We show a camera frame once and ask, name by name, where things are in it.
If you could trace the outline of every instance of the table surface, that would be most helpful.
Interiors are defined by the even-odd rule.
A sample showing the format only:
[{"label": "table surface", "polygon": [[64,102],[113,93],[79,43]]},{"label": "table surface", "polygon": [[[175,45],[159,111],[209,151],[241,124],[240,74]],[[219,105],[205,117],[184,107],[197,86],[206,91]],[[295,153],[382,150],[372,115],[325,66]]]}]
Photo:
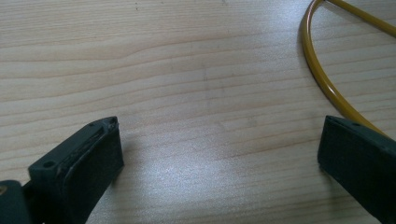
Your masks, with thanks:
[{"label": "table surface", "polygon": [[[396,1],[349,3],[396,24]],[[305,62],[301,1],[1,1],[0,179],[118,116],[125,167],[88,223],[376,223],[317,163],[340,116]],[[396,40],[329,3],[314,46],[396,137]]]}]

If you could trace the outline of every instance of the light wood surface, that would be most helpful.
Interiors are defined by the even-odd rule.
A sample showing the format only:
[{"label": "light wood surface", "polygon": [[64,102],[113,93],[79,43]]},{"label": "light wood surface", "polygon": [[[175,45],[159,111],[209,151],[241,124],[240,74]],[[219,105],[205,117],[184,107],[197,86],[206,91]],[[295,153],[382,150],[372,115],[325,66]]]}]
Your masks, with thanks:
[{"label": "light wood surface", "polygon": [[[350,0],[396,24],[396,1]],[[125,168],[88,223],[377,223],[317,163],[301,1],[1,1],[0,179],[118,116]],[[325,71],[396,138],[396,40],[325,3]]]}]

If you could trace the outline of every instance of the small hole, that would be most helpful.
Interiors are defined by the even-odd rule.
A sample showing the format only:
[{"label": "small hole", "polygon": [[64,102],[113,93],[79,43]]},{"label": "small hole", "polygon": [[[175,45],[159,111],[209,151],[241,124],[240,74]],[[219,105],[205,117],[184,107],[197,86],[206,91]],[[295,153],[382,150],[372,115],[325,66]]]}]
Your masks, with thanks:
[{"label": "small hole", "polygon": [[5,185],[0,186],[0,195],[6,193],[6,191],[7,191],[7,186]]},{"label": "small hole", "polygon": [[55,161],[46,161],[43,164],[44,168],[50,168],[50,167],[52,167],[54,165],[55,165]]}]

